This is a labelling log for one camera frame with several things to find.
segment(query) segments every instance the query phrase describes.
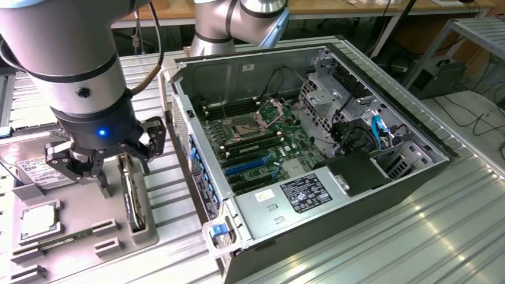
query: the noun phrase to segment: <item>power supply label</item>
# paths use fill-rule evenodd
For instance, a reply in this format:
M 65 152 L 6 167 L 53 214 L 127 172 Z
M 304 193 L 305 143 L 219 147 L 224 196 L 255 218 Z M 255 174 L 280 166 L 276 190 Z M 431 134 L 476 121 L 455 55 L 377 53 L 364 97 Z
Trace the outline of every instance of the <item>power supply label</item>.
M 283 184 L 281 189 L 296 213 L 333 200 L 315 173 Z

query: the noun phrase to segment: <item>wooden table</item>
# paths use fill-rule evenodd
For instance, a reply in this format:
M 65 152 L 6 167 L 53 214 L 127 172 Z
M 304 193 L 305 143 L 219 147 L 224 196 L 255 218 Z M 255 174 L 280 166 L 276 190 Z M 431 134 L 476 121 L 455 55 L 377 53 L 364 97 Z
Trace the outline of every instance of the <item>wooden table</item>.
M 163 26 L 168 25 L 189 25 L 195 24 L 195 3 L 193 0 L 160 0 L 168 1 L 168 9 L 159 9 L 157 17 Z M 476 17 L 484 17 L 489 10 L 495 7 L 495 3 L 489 0 L 476 0 L 480 5 L 480 10 L 476 7 L 471 11 L 467 5 L 443 7 L 433 3 L 431 0 L 417 0 L 409 15 L 435 15 L 435 14 L 461 14 L 476 12 Z M 393 28 L 400 19 L 401 12 L 404 11 L 409 0 L 404 0 L 401 4 L 391 5 L 385 16 L 392 17 L 383 36 L 379 39 L 372 56 L 376 56 L 383 49 L 383 46 L 391 36 Z M 363 18 L 363 17 L 380 17 L 384 14 L 387 6 L 379 4 L 364 4 L 357 2 L 355 5 L 349 4 L 345 0 L 289 0 L 289 8 L 292 14 L 291 20 L 309 20 L 309 19 L 329 19 L 329 18 Z M 140 25 L 141 27 L 152 27 L 153 22 L 151 13 L 147 9 L 140 12 Z M 132 15 L 117 21 L 113 28 L 131 28 L 135 27 L 135 19 Z

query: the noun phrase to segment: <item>motherboard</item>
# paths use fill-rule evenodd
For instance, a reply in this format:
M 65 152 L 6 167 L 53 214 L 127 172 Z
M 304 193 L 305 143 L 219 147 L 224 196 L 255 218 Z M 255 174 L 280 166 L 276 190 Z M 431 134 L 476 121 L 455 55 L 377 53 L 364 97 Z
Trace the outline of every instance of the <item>motherboard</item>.
M 309 172 L 325 159 L 300 126 L 293 106 L 275 98 L 255 105 L 256 111 L 239 115 L 217 107 L 220 119 L 200 118 L 237 195 Z

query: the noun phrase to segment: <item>electronic equipment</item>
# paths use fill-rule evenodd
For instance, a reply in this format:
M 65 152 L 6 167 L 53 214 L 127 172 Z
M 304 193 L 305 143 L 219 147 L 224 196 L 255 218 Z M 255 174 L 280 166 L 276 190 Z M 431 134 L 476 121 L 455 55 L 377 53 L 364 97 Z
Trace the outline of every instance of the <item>electronic equipment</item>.
M 457 157 L 329 44 L 177 66 L 172 140 L 225 283 L 399 204 Z
M 421 73 L 409 89 L 423 100 L 453 93 L 455 85 L 465 75 L 467 64 L 448 56 L 433 57 L 427 61 Z

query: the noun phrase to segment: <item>warning label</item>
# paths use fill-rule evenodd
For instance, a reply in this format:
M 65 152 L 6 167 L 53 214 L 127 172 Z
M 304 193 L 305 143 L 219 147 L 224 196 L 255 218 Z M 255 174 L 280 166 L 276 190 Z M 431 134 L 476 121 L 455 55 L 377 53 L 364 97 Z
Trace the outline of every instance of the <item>warning label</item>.
M 39 186 L 68 179 L 52 167 L 50 167 L 48 164 L 46 164 L 44 157 L 19 161 L 18 165 L 32 179 L 34 183 Z
M 303 213 L 333 200 L 316 174 L 283 184 L 281 189 L 297 213 Z

